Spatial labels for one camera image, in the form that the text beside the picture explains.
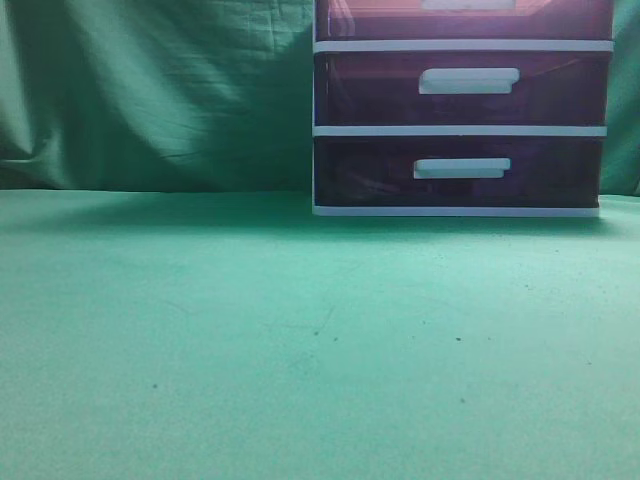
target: drawer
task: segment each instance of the drawer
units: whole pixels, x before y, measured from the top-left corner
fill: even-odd
[[[613,0],[316,0],[316,39],[611,38]]]
[[[316,137],[321,207],[598,206],[602,139]]]
[[[315,56],[316,125],[604,124],[609,52]]]

